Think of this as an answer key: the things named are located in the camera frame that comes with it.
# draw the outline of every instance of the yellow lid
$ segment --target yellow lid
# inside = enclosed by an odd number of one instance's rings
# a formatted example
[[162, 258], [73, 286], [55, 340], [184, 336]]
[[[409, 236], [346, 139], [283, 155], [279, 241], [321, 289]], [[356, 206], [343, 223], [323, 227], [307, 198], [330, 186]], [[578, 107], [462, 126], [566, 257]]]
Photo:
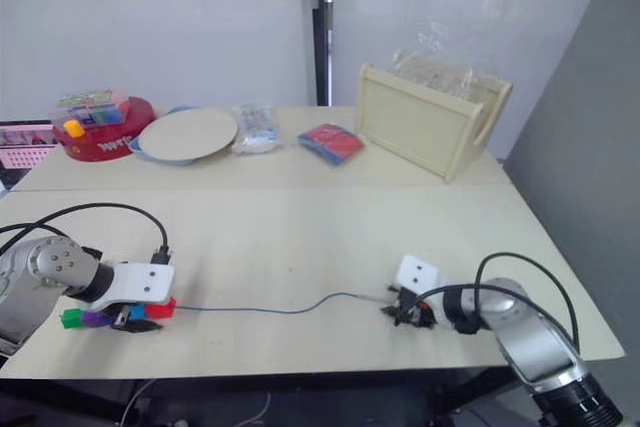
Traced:
[[64, 124], [62, 124], [62, 126], [64, 127], [64, 130], [67, 131], [67, 134], [69, 134], [74, 139], [82, 137], [84, 135], [84, 127], [82, 127], [82, 124], [76, 119], [67, 120]]

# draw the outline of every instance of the wire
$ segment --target wire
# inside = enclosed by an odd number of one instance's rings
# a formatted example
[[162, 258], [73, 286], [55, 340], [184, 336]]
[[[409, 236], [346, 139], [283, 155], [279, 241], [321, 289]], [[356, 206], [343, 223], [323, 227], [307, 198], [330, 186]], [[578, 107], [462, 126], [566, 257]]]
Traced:
[[551, 315], [549, 312], [544, 310], [542, 307], [540, 307], [538, 304], [536, 304], [533, 300], [531, 300], [530, 298], [525, 297], [524, 295], [521, 295], [521, 294], [519, 294], [517, 292], [514, 292], [513, 290], [505, 289], [504, 287], [499, 287], [497, 285], [491, 285], [491, 284], [476, 284], [476, 283], [472, 283], [472, 284], [451, 284], [451, 285], [443, 285], [442, 287], [437, 287], [435, 289], [431, 289], [431, 290], [429, 290], [429, 291], [427, 291], [427, 292], [425, 292], [423, 294], [418, 295], [415, 299], [413, 299], [413, 301], [409, 305], [407, 305], [404, 309], [402, 309], [400, 312], [398, 312], [398, 315], [396, 316], [396, 319], [402, 318], [411, 309], [416, 307], [420, 302], [424, 301], [427, 297], [431, 297], [433, 295], [440, 294], [442, 292], [459, 291], [459, 290], [462, 290], [462, 289], [492, 290], [494, 292], [500, 292], [502, 294], [506, 294], [506, 295], [508, 295], [510, 297], [513, 297], [514, 299], [517, 299], [520, 302], [524, 302], [529, 307], [531, 307], [532, 309], [537, 311], [540, 315], [542, 315], [549, 322], [551, 322], [556, 327], [556, 329], [558, 329], [560, 331], [560, 333], [562, 333], [562, 335], [564, 335], [566, 337], [567, 341], [571, 340], [571, 337], [569, 337], [569, 334], [567, 333], [567, 330], [562, 326], [562, 324], [560, 324], [560, 322], [558, 322], [553, 315]]
[[250, 425], [257, 420], [260, 420], [262, 416], [267, 413], [267, 410], [269, 410], [269, 405], [271, 405], [271, 392], [267, 392], [267, 400], [264, 403], [264, 407], [262, 407], [262, 410], [260, 412], [258, 412], [256, 415], [254, 415], [253, 417], [247, 420], [243, 420], [242, 422], [234, 425], [233, 427], [243, 427], [245, 425]]
[[156, 224], [156, 226], [158, 227], [158, 230], [160, 230], [160, 234], [162, 235], [162, 247], [166, 247], [167, 249], [169, 248], [168, 247], [169, 241], [167, 240], [167, 231], [164, 229], [164, 226], [158, 219], [156, 219], [153, 215], [146, 212], [145, 210], [142, 210], [141, 208], [135, 207], [133, 205], [119, 204], [115, 202], [92, 202], [89, 204], [79, 204], [79, 205], [74, 205], [72, 207], [67, 207], [66, 209], [58, 210], [57, 212], [49, 214], [45, 217], [42, 217], [40, 220], [36, 220], [35, 222], [29, 224], [28, 227], [25, 227], [24, 229], [22, 229], [21, 232], [11, 237], [7, 242], [5, 242], [5, 244], [2, 247], [0, 247], [0, 256], [4, 254], [7, 250], [9, 250], [16, 242], [18, 242], [20, 239], [25, 237], [29, 232], [35, 229], [39, 229], [50, 220], [57, 219], [58, 217], [61, 217], [66, 214], [70, 214], [71, 212], [77, 212], [78, 210], [93, 209], [97, 207], [113, 207], [116, 209], [127, 209], [127, 210], [132, 210], [134, 212], [137, 212], [141, 215], [144, 215], [146, 218], [151, 220], [151, 222]]
[[[4, 234], [5, 232], [9, 232], [11, 230], [26, 229], [30, 225], [31, 224], [28, 223], [28, 222], [22, 223], [22, 224], [5, 225], [4, 227], [0, 227], [0, 234]], [[53, 234], [56, 234], [56, 235], [61, 235], [62, 237], [69, 237], [67, 234], [65, 234], [64, 232], [62, 232], [59, 229], [56, 229], [55, 227], [53, 227], [51, 225], [42, 225], [42, 226], [40, 226], [38, 228], [42, 229], [42, 230], [48, 230], [49, 232], [51, 232]]]
[[483, 415], [480, 415], [480, 413], [475, 410], [475, 409], [467, 409], [468, 412], [471, 412], [471, 414], [473, 414], [473, 416], [478, 419], [483, 425], [485, 425], [486, 427], [493, 427], [489, 421], [487, 419], [484, 418]]
[[[533, 265], [538, 270], [540, 270], [543, 274], [545, 274], [549, 279], [551, 279], [551, 281], [555, 284], [555, 286], [558, 288], [558, 290], [562, 294], [562, 297], [564, 298], [564, 301], [567, 304], [567, 310], [569, 311], [569, 318], [571, 319], [571, 339], [573, 340], [573, 345], [575, 346], [576, 351], [580, 353], [580, 333], [578, 331], [578, 319], [576, 317], [576, 310], [573, 307], [573, 302], [571, 302], [571, 297], [569, 297], [569, 294], [565, 290], [564, 286], [557, 279], [557, 277], [553, 275], [542, 264], [536, 262], [533, 259], [530, 259], [526, 255], [516, 254], [514, 252], [496, 252], [495, 254], [487, 255], [484, 259], [482, 259], [482, 262], [480, 262], [480, 265], [478, 266], [478, 270], [476, 272], [476, 284], [480, 284], [482, 282], [482, 274], [484, 273], [484, 269], [487, 267], [487, 264], [491, 260], [498, 257], [514, 257], [516, 259], [520, 259], [525, 262], [528, 262], [529, 264]], [[478, 289], [475, 289], [474, 307], [476, 311], [477, 321], [480, 322], [480, 296], [478, 295]]]
[[133, 394], [133, 397], [131, 397], [131, 400], [125, 407], [124, 412], [122, 413], [122, 418], [120, 419], [120, 423], [118, 424], [120, 427], [122, 427], [124, 425], [124, 421], [127, 420], [127, 414], [129, 413], [129, 409], [136, 402], [136, 399], [140, 397], [140, 394], [142, 394], [142, 392], [147, 390], [147, 387], [153, 384], [156, 380], [158, 379], [151, 379], [150, 381], [145, 383], [142, 387], [140, 387], [135, 394]]
[[354, 299], [359, 299], [359, 300], [368, 300], [368, 301], [372, 301], [372, 302], [377, 302], [376, 299], [374, 299], [373, 297], [369, 297], [367, 295], [351, 294], [349, 292], [335, 292], [333, 294], [329, 294], [329, 295], [323, 297], [318, 302], [313, 304], [311, 307], [307, 307], [305, 309], [300, 309], [300, 310], [263, 309], [263, 308], [260, 308], [260, 307], [188, 307], [188, 306], [185, 306], [185, 305], [176, 305], [176, 309], [198, 310], [198, 311], [204, 311], [204, 312], [264, 312], [264, 313], [268, 313], [268, 314], [297, 315], [297, 314], [304, 314], [306, 312], [310, 312], [310, 311], [320, 307], [327, 300], [332, 299], [334, 297], [341, 297], [341, 296], [342, 297], [352, 297]]

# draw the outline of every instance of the small item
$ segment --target small item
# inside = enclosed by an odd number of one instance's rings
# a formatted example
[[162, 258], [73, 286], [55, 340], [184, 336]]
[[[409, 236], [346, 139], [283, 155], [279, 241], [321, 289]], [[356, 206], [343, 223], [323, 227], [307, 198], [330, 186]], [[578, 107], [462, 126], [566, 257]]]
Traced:
[[82, 124], [76, 119], [69, 119], [63, 124], [64, 130], [67, 134], [69, 134], [74, 139], [78, 137], [82, 137], [85, 134], [84, 127]]
[[49, 117], [58, 129], [69, 119], [85, 128], [122, 124], [129, 113], [128, 100], [111, 90], [79, 92], [62, 98]]
[[305, 132], [298, 136], [298, 142], [332, 165], [341, 165], [364, 147], [358, 137], [334, 124], [322, 124]]
[[135, 304], [129, 307], [129, 321], [144, 320], [146, 318], [144, 304]]
[[176, 309], [176, 299], [171, 297], [169, 302], [164, 305], [145, 304], [144, 312], [150, 319], [168, 319], [173, 317]]
[[236, 154], [264, 154], [280, 145], [273, 108], [267, 104], [245, 104], [232, 108], [238, 121], [238, 136], [231, 146]]
[[104, 327], [113, 322], [113, 317], [103, 312], [83, 312], [81, 321], [85, 327]]
[[151, 320], [129, 320], [123, 325], [111, 324], [111, 328], [114, 330], [121, 330], [123, 332], [130, 332], [132, 334], [141, 334], [142, 332], [160, 330], [162, 329], [162, 326], [152, 322]]
[[82, 309], [67, 309], [60, 316], [65, 329], [81, 327], [103, 327], [113, 322], [113, 316], [105, 312], [85, 312]]
[[111, 327], [120, 330], [119, 327], [123, 327], [127, 323], [127, 320], [129, 320], [129, 308], [130, 306], [127, 304], [111, 304], [107, 307], [107, 310], [115, 313]]
[[60, 316], [60, 321], [65, 329], [84, 327], [82, 323], [82, 309], [66, 309]]

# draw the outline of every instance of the round tray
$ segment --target round tray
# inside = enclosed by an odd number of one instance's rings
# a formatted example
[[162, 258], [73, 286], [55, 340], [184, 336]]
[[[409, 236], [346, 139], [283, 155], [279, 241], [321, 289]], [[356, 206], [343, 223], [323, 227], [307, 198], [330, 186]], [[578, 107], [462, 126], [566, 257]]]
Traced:
[[156, 159], [192, 160], [224, 149], [237, 131], [236, 120], [223, 110], [189, 109], [149, 124], [138, 141], [140, 149]]

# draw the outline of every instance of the clear plastic bag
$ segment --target clear plastic bag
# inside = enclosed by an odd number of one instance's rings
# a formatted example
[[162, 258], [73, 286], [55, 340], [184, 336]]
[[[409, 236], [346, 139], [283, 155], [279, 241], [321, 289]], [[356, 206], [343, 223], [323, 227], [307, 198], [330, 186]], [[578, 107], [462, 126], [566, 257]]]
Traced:
[[393, 74], [472, 100], [474, 89], [480, 83], [495, 78], [494, 61], [482, 55], [480, 37], [472, 28], [456, 30], [440, 22], [428, 22], [418, 33], [415, 51], [399, 50], [394, 55]]
[[264, 154], [280, 145], [273, 107], [264, 103], [233, 107], [238, 135], [231, 146], [236, 154]]

